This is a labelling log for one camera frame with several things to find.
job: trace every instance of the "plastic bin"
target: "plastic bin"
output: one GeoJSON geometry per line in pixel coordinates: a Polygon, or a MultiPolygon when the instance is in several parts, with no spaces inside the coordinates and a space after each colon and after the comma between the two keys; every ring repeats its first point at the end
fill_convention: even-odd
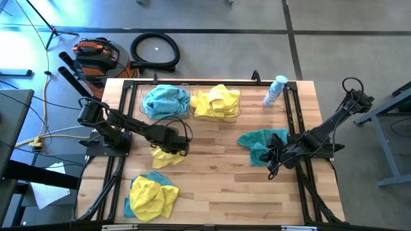
{"type": "MultiPolygon", "coordinates": [[[[209,93],[209,91],[213,87],[204,87],[204,86],[194,86],[191,87],[191,97],[196,96],[198,91],[202,91],[203,93],[209,93]]],[[[237,118],[241,115],[241,90],[239,88],[233,87],[229,88],[228,90],[238,90],[240,92],[240,98],[238,99],[238,113],[232,117],[213,117],[213,116],[206,116],[206,115],[197,115],[195,114],[194,107],[190,107],[190,112],[195,119],[201,121],[209,121],[209,122],[216,122],[216,123],[234,123],[237,121],[237,118]]]]}
{"type": "MultiPolygon", "coordinates": [[[[188,84],[182,84],[182,85],[173,85],[174,87],[176,87],[176,88],[179,88],[179,89],[184,89],[188,94],[189,94],[189,96],[190,96],[190,86],[188,85],[188,84]]],[[[156,88],[156,85],[149,85],[149,84],[147,84],[147,85],[144,85],[142,88],[141,88],[141,90],[140,90],[140,102],[139,102],[139,109],[140,109],[140,112],[142,113],[142,114],[145,114],[145,115],[147,115],[147,117],[148,117],[148,114],[146,113],[146,110],[144,109],[144,107],[143,107],[143,100],[144,100],[144,97],[148,94],[148,93],[150,93],[154,88],[156,88]]],[[[174,115],[175,117],[178,117],[178,118],[180,118],[180,119],[185,119],[185,118],[188,118],[189,117],[189,110],[187,110],[187,112],[186,113],[184,113],[184,114],[177,114],[177,115],[174,115]]]]}

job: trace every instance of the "floor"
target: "floor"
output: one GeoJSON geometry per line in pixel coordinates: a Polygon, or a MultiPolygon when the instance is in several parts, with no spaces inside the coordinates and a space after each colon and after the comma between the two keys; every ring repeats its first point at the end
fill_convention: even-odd
{"type": "MultiPolygon", "coordinates": [[[[411,12],[408,10],[411,2],[408,0],[288,0],[290,17],[284,14],[283,6],[287,9],[287,5],[282,4],[282,0],[235,0],[232,6],[224,0],[146,0],[144,6],[132,0],[118,2],[32,1],[51,24],[75,27],[72,30],[82,32],[79,37],[59,36],[50,45],[49,69],[53,76],[47,88],[48,101],[78,106],[80,95],[57,72],[57,68],[64,65],[58,58],[59,52],[71,53],[72,46],[80,38],[95,37],[106,37],[128,49],[131,41],[143,31],[141,29],[180,29],[169,33],[180,47],[177,71],[158,73],[160,78],[249,79],[257,69],[263,79],[272,80],[283,74],[291,80],[313,80],[324,119],[333,114],[344,97],[341,81],[345,77],[361,79],[365,92],[376,98],[375,105],[388,100],[392,91],[411,79],[411,12]],[[133,29],[115,31],[111,28],[133,29]],[[183,29],[196,31],[187,33],[183,29]],[[207,29],[230,31],[205,33],[211,32],[207,29]],[[282,32],[291,29],[300,32],[289,35],[282,32]],[[340,35],[303,35],[308,30],[323,34],[321,31],[332,30],[340,35]],[[341,35],[345,31],[350,31],[349,35],[341,35]],[[356,31],[368,31],[369,35],[356,31]]],[[[19,0],[19,3],[34,24],[44,25],[25,1],[19,0]]],[[[9,44],[2,47],[2,53],[7,56],[1,56],[0,68],[30,68],[35,73],[32,77],[2,76],[1,79],[18,88],[34,89],[35,95],[41,97],[47,63],[40,40],[27,26],[27,19],[14,1],[3,0],[0,6],[12,15],[0,13],[0,42],[9,44]]],[[[47,40],[49,33],[40,35],[47,40]]],[[[143,58],[161,61],[170,57],[171,51],[161,41],[145,43],[138,47],[143,58]]],[[[147,78],[152,75],[152,71],[144,73],[147,78]]],[[[34,99],[32,107],[42,115],[41,101],[34,99]]],[[[77,111],[51,105],[47,110],[50,130],[78,125],[77,111]]],[[[410,230],[411,184],[377,186],[378,180],[391,176],[389,167],[374,128],[370,124],[357,128],[352,123],[356,118],[359,115],[338,127],[336,137],[337,142],[345,144],[345,149],[335,156],[335,166],[346,220],[355,225],[410,230]]],[[[401,147],[409,143],[409,138],[392,133],[389,124],[398,118],[391,120],[382,121],[384,130],[402,172],[407,173],[411,166],[411,158],[407,156],[410,151],[401,147]]],[[[38,117],[29,112],[19,141],[36,136],[40,126],[38,117]]],[[[77,128],[62,133],[88,135],[89,131],[77,128]]],[[[69,160],[84,161],[85,149],[75,139],[54,138],[48,151],[70,154],[64,155],[69,160]]],[[[32,158],[21,151],[13,154],[13,159],[22,162],[30,163],[32,158]]],[[[49,166],[55,161],[39,157],[36,165],[49,166]]],[[[66,171],[78,176],[80,169],[69,166],[66,171]]],[[[70,220],[73,194],[40,211],[33,197],[27,196],[24,203],[32,207],[26,209],[23,221],[34,225],[70,220]]]]}

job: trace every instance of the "wooden table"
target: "wooden table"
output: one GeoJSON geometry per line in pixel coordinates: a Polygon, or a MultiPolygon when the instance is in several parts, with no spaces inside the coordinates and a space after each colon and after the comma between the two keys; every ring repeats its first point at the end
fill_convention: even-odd
{"type": "MultiPolygon", "coordinates": [[[[122,85],[123,80],[119,79],[109,79],[107,82],[103,101],[112,108],[117,109],[119,106],[122,85]]],[[[322,122],[314,83],[298,81],[297,86],[304,124],[309,130],[322,122]]],[[[288,129],[284,98],[279,98],[274,107],[264,108],[262,102],[268,87],[238,88],[241,89],[242,98],[241,115],[236,123],[197,121],[192,115],[185,120],[194,131],[188,156],[176,166],[156,170],[171,180],[180,189],[180,194],[171,217],[158,217],[151,223],[304,224],[295,170],[281,167],[273,180],[267,180],[267,168],[251,167],[249,150],[236,143],[241,134],[253,130],[288,129]]],[[[139,98],[137,92],[136,104],[139,103],[139,98]]],[[[138,105],[134,108],[133,117],[149,124],[153,123],[140,113],[138,105]]],[[[88,209],[101,191],[106,164],[107,157],[96,157],[85,170],[78,195],[78,215],[88,209]]],[[[313,159],[312,164],[319,194],[336,217],[344,220],[331,165],[323,159],[313,159]]],[[[151,165],[149,143],[144,137],[134,134],[132,150],[126,159],[123,172],[116,223],[140,223],[137,218],[124,217],[124,199],[128,196],[131,180],[140,174],[154,171],[151,165]]],[[[109,194],[105,215],[108,214],[111,197],[109,194]]],[[[314,218],[310,196],[307,201],[310,214],[314,218]]]]}

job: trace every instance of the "yellow towel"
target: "yellow towel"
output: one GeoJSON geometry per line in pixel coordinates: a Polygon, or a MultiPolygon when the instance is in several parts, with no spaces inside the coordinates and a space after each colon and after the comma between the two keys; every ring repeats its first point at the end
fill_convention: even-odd
{"type": "Polygon", "coordinates": [[[179,189],[138,176],[130,189],[130,208],[141,221],[149,222],[157,216],[169,218],[179,189]]]}
{"type": "Polygon", "coordinates": [[[179,154],[169,154],[160,148],[152,148],[153,168],[160,169],[168,164],[176,165],[184,160],[185,156],[179,154]]]}
{"type": "Polygon", "coordinates": [[[199,90],[191,97],[190,105],[195,108],[195,117],[235,117],[240,109],[240,96],[239,90],[227,90],[223,84],[219,84],[208,94],[199,90]]]}

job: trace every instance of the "blue towel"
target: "blue towel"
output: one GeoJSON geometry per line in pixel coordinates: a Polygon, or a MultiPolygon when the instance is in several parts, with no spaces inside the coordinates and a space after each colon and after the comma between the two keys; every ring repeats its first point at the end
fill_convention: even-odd
{"type": "Polygon", "coordinates": [[[251,166],[265,166],[267,164],[259,158],[268,153],[269,149],[266,147],[267,140],[269,140],[274,133],[287,144],[288,131],[286,129],[261,129],[246,133],[238,138],[237,143],[250,150],[251,166]]]}
{"type": "Polygon", "coordinates": [[[190,96],[184,89],[160,84],[148,93],[143,107],[151,119],[185,114],[190,105],[190,96]]]}
{"type": "MultiPolygon", "coordinates": [[[[160,173],[156,172],[156,171],[152,171],[150,174],[143,174],[141,175],[149,180],[155,181],[159,184],[161,184],[161,186],[166,186],[166,185],[170,185],[170,186],[174,186],[174,184],[169,181],[165,176],[161,175],[160,173]]],[[[130,188],[133,186],[133,182],[134,180],[136,180],[137,177],[135,177],[132,181],[131,181],[131,185],[130,188]]],[[[131,211],[130,209],[130,198],[127,197],[124,199],[124,217],[125,218],[135,218],[136,215],[134,215],[133,211],[131,211]]]]}

